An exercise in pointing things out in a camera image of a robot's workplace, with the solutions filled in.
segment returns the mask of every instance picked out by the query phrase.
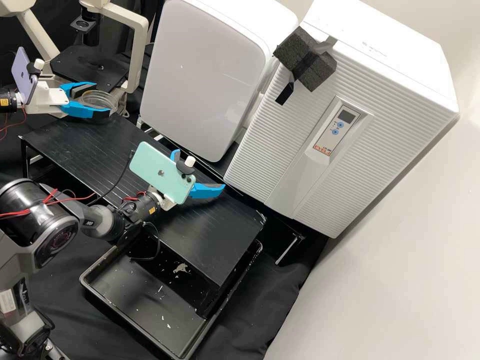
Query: white paint splatter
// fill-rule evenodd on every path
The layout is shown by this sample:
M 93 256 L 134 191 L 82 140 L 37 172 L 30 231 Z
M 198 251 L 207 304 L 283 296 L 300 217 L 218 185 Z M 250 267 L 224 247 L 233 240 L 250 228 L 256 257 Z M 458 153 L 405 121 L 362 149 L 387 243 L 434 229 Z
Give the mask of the white paint splatter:
M 187 271 L 187 268 L 188 268 L 188 267 L 189 267 L 189 266 L 188 266 L 187 264 L 185 264 L 185 263 L 181 263 L 180 265 L 178 265 L 178 266 L 176 267 L 176 269 L 175 269 L 175 270 L 173 270 L 173 273 L 174 273 L 174 274 L 176 274 L 176 273 L 178 273 L 178 272 L 181 272 L 181 271 L 182 271 L 182 272 L 184 272 L 184 273 L 187 273 L 187 274 L 188 274 L 188 273 L 189 273 L 189 272 Z

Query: control panel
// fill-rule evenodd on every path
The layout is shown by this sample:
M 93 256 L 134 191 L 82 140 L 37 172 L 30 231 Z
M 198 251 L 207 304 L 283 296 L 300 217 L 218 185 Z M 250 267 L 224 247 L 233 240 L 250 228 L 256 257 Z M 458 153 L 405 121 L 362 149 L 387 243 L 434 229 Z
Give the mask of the control panel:
M 321 134 L 320 138 L 313 145 L 313 148 L 330 156 L 359 117 L 359 112 L 348 106 L 342 105 L 330 121 L 330 124 L 326 127 L 325 131 Z

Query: white arm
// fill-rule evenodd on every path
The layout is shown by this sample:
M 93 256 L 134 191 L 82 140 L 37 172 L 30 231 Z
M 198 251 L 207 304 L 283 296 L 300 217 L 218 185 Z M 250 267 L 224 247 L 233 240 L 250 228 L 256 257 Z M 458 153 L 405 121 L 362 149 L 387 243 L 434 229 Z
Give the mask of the white arm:
M 19 12 L 16 14 L 16 17 L 37 48 L 43 60 L 50 61 L 60 54 L 59 49 L 55 46 L 50 36 L 39 23 L 32 10 L 27 9 L 23 12 Z
M 145 17 L 121 6 L 111 2 L 104 3 L 105 0 L 100 2 L 98 0 L 79 0 L 79 2 L 86 7 L 88 11 L 105 15 L 134 30 L 128 81 L 122 86 L 126 89 L 127 93 L 133 93 L 140 82 L 140 72 L 142 71 L 145 45 L 147 43 L 149 21 Z

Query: white wall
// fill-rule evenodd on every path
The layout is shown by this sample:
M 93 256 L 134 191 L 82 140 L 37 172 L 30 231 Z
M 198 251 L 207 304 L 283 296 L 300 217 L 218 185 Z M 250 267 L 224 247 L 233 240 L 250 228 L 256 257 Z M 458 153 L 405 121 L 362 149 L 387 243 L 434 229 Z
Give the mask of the white wall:
M 443 45 L 462 116 L 317 264 L 265 359 L 478 359 L 480 2 L 365 2 Z
M 299 21 L 302 21 L 305 14 L 312 5 L 313 0 L 277 0 L 279 3 L 285 5 L 287 8 L 292 10 Z

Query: ribbed white panel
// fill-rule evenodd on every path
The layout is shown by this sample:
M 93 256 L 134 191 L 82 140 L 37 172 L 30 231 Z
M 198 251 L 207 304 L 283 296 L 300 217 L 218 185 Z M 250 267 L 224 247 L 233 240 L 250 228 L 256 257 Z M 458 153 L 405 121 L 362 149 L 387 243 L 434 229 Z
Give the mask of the ribbed white panel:
M 228 184 L 262 202 L 267 200 L 332 101 L 303 96 L 310 92 L 297 81 L 292 96 L 280 106 L 275 99 L 289 77 L 290 72 L 280 65 L 224 176 Z
M 275 102 L 289 78 L 278 68 L 228 168 L 225 181 L 265 202 L 335 96 L 373 120 L 349 140 L 294 210 L 294 218 L 338 236 L 453 120 L 456 113 L 400 87 L 334 52 L 336 72 L 314 92 L 298 81 L 292 96 Z

